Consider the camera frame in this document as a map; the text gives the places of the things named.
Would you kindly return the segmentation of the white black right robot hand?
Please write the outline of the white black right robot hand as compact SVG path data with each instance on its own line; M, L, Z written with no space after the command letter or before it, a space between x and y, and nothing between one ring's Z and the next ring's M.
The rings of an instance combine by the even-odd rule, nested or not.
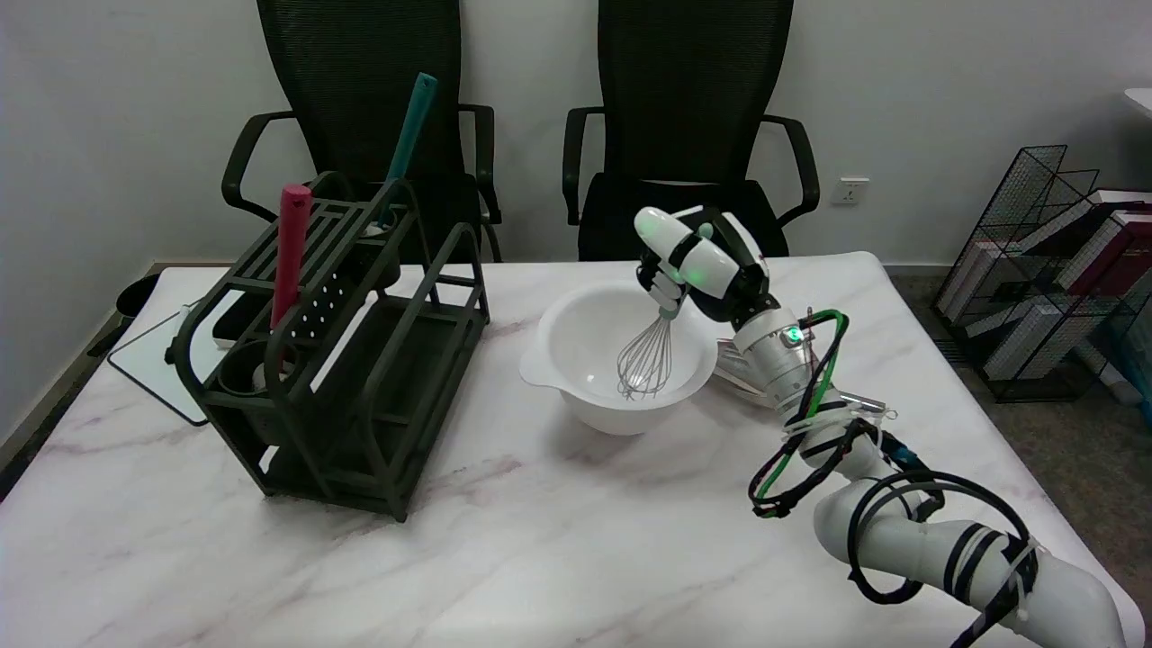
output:
M642 208L632 224L645 246L637 282L657 303L659 319L674 321L685 299L708 321L734 329L781 307L770 294L760 250L732 213L704 205L675 213Z

